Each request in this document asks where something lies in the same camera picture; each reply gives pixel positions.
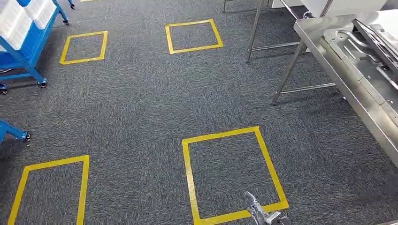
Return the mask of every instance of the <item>floor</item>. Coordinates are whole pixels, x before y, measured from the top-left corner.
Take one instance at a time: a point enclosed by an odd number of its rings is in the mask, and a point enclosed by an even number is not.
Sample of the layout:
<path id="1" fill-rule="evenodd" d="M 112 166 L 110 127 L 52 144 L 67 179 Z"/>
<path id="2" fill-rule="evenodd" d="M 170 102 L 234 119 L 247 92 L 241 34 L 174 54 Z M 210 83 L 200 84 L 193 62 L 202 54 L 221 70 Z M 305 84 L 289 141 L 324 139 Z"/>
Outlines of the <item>floor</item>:
<path id="1" fill-rule="evenodd" d="M 25 166 L 88 155 L 87 179 L 82 162 L 31 171 L 15 221 L 73 223 L 83 205 L 87 224 L 192 224 L 182 140 L 257 126 L 292 224 L 398 219 L 398 169 L 336 89 L 270 104 L 294 48 L 255 52 L 244 63 L 255 4 L 229 2 L 223 14 L 221 0 L 95 0 L 76 1 L 73 11 L 62 0 L 70 26 L 55 22 L 37 65 L 47 88 L 12 81 L 0 96 L 0 119 L 32 134 L 0 146 L 0 221 L 10 218 Z M 210 18 L 223 47 L 169 54 L 166 24 Z M 296 41 L 293 23 L 285 9 L 265 9 L 255 44 Z M 103 60 L 59 63 L 68 36 L 97 31 L 107 31 Z M 170 35 L 175 49 L 216 44 L 209 24 L 172 27 Z M 103 38 L 73 38 L 65 60 L 97 57 Z M 306 54 L 288 86 L 328 81 Z M 279 201 L 256 137 L 189 144 L 200 218 L 244 210 L 247 190 L 262 205 Z"/>

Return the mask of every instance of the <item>yellow tape square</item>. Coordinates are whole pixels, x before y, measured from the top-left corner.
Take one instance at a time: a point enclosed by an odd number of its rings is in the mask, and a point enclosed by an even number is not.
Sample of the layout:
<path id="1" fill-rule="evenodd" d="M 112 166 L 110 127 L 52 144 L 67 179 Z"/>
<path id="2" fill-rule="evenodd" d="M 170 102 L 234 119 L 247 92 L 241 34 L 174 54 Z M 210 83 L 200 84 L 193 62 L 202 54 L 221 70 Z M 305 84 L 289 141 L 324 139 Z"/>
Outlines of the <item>yellow tape square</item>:
<path id="1" fill-rule="evenodd" d="M 192 174 L 191 159 L 190 159 L 190 155 L 189 155 L 188 144 L 212 140 L 212 139 L 216 139 L 216 138 L 228 137 L 228 136 L 233 136 L 233 135 L 246 134 L 246 133 L 250 133 L 250 132 L 254 132 L 254 134 L 256 135 L 261 152 L 262 152 L 264 160 L 267 164 L 267 168 L 269 170 L 272 182 L 275 186 L 275 190 L 276 190 L 276 193 L 278 194 L 278 198 L 279 198 L 279 202 L 273 203 L 270 205 L 265 205 L 262 207 L 263 210 L 266 212 L 270 212 L 270 211 L 276 211 L 276 210 L 283 210 L 283 209 L 286 209 L 289 207 L 286 196 L 282 189 L 282 185 L 279 182 L 274 165 L 272 164 L 271 157 L 269 156 L 267 147 L 265 146 L 264 139 L 261 136 L 260 127 L 248 127 L 248 128 L 232 130 L 232 131 L 228 131 L 228 132 L 224 132 L 224 133 L 219 133 L 219 134 L 210 134 L 210 135 L 191 137 L 191 138 L 183 139 L 182 144 L 183 144 L 183 155 L 184 155 L 185 169 L 186 169 L 186 175 L 187 175 L 189 199 L 191 202 L 191 210 L 192 210 L 192 217 L 193 217 L 194 225 L 214 225 L 214 224 L 226 223 L 229 221 L 250 217 L 250 213 L 247 210 L 242 210 L 242 211 L 228 213 L 228 214 L 210 217 L 210 218 L 203 218 L 203 219 L 200 218 L 198 203 L 196 200 L 195 184 L 193 182 L 193 174 Z"/>
<path id="2" fill-rule="evenodd" d="M 201 47 L 195 47 L 195 48 L 186 48 L 186 49 L 179 49 L 179 50 L 174 50 L 173 49 L 173 43 L 171 41 L 171 35 L 170 35 L 170 27 L 178 27 L 178 26 L 187 26 L 187 25 L 195 25 L 195 24 L 201 24 L 201 23 L 210 23 L 212 26 L 215 39 L 217 40 L 217 44 L 215 45 L 206 45 L 206 46 L 201 46 Z M 204 50 L 204 49 L 211 49 L 211 48 L 220 48 L 223 47 L 224 44 L 221 41 L 220 34 L 218 33 L 217 28 L 215 27 L 215 23 L 213 19 L 208 19 L 208 20 L 202 20 L 202 21 L 195 21 L 195 22 L 184 22 L 184 23 L 174 23 L 174 24 L 167 24 L 165 26 L 166 29 L 166 38 L 167 38 L 167 44 L 168 44 L 168 51 L 170 54 L 175 54 L 175 53 L 186 53 L 186 52 L 192 52 L 192 51 L 198 51 L 198 50 Z"/>
<path id="3" fill-rule="evenodd" d="M 88 182 L 88 167 L 90 163 L 90 157 L 88 155 L 65 158 L 61 160 L 55 160 L 46 163 L 39 163 L 33 165 L 27 165 L 23 169 L 21 180 L 19 181 L 18 189 L 16 191 L 13 206 L 11 208 L 10 218 L 8 219 L 8 224 L 13 225 L 18 213 L 19 205 L 21 203 L 23 190 L 25 189 L 26 181 L 30 171 L 40 170 L 45 168 L 50 168 L 59 165 L 66 165 L 71 163 L 83 162 L 82 169 L 82 184 L 80 186 L 79 204 L 77 208 L 77 218 L 76 224 L 83 225 L 84 223 L 84 209 L 86 204 L 86 192 L 87 192 L 87 182 Z"/>
<path id="4" fill-rule="evenodd" d="M 70 40 L 72 38 L 79 38 L 79 37 L 86 37 L 86 36 L 93 36 L 93 35 L 103 35 L 104 36 L 104 38 L 102 39 L 101 53 L 99 54 L 99 57 L 65 61 L 66 53 L 68 52 Z M 66 42 L 65 42 L 65 46 L 62 51 L 60 63 L 63 65 L 67 65 L 67 64 L 80 63 L 80 62 L 103 60 L 105 58 L 105 49 L 107 47 L 107 40 L 108 40 L 108 31 L 99 31 L 99 32 L 93 32 L 93 33 L 86 33 L 86 34 L 70 35 L 66 38 Z"/>

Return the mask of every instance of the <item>stainless steel table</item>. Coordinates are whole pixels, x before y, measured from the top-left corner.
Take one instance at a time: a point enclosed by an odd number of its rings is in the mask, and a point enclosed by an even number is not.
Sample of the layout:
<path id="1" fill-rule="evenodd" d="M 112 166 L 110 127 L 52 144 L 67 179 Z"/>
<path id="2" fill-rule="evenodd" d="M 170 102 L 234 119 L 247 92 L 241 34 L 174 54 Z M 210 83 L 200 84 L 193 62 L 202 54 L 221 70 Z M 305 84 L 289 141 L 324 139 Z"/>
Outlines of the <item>stainless steel table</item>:
<path id="1" fill-rule="evenodd" d="M 311 50 L 336 87 L 339 88 L 341 94 L 345 96 L 354 111 L 360 116 L 372 135 L 392 159 L 395 166 L 398 167 L 398 118 L 391 116 L 393 115 L 391 109 L 396 110 L 395 107 L 398 108 L 398 101 L 393 102 L 385 97 L 387 95 L 390 99 L 398 99 L 398 90 L 392 89 L 387 82 L 379 82 L 376 85 L 375 82 L 370 80 L 368 75 L 366 77 L 358 77 L 358 74 L 354 74 L 352 69 L 347 67 L 324 37 L 324 32 L 330 29 L 351 31 L 353 27 L 352 20 L 355 18 L 358 18 L 366 25 L 371 25 L 380 24 L 381 17 L 384 18 L 384 25 L 391 26 L 398 21 L 398 10 L 298 20 L 294 24 L 294 30 L 300 36 L 303 42 L 302 45 L 306 45 Z M 286 82 L 291 69 L 297 61 L 297 57 L 300 54 L 299 48 L 300 46 L 297 48 L 293 61 L 283 75 L 280 88 L 278 88 L 279 91 L 282 90 L 284 82 Z M 366 73 L 375 73 L 374 75 L 377 76 L 376 72 L 376 70 L 369 69 L 366 71 Z M 384 92 L 381 95 L 384 98 L 376 98 L 375 94 L 377 92 Z"/>

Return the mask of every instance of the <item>white plastic crate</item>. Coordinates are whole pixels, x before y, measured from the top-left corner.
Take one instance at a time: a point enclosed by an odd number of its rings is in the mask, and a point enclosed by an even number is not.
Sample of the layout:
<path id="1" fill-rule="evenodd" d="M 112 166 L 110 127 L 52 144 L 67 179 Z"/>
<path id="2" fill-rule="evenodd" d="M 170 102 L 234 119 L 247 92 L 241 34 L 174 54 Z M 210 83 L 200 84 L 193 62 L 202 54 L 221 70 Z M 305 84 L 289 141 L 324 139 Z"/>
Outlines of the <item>white plastic crate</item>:
<path id="1" fill-rule="evenodd" d="M 46 0 L 31 0 L 27 6 L 24 7 L 29 17 L 32 20 L 40 16 L 42 8 L 46 5 Z"/>
<path id="2" fill-rule="evenodd" d="M 9 38 L 15 29 L 24 9 L 16 0 L 0 0 L 0 35 Z"/>
<path id="3" fill-rule="evenodd" d="M 52 0 L 32 0 L 25 7 L 26 12 L 39 29 L 44 29 L 57 7 Z"/>
<path id="4" fill-rule="evenodd" d="M 15 50 L 21 49 L 22 43 L 31 28 L 33 20 L 24 11 L 18 23 L 11 33 L 10 38 L 5 39 Z"/>
<path id="5" fill-rule="evenodd" d="M 47 0 L 47 3 L 43 7 L 43 10 L 41 11 L 39 17 L 34 20 L 39 29 L 42 30 L 46 28 L 47 24 L 50 22 L 50 19 L 53 16 L 56 9 L 57 7 L 53 3 L 53 1 Z"/>
<path id="6" fill-rule="evenodd" d="M 0 21 L 2 21 L 0 35 L 12 48 L 20 50 L 31 28 L 32 19 L 16 0 L 7 0 L 0 17 Z"/>
<path id="7" fill-rule="evenodd" d="M 319 17 L 328 0 L 301 0 L 312 15 Z M 380 11 L 387 0 L 333 0 L 326 16 Z"/>

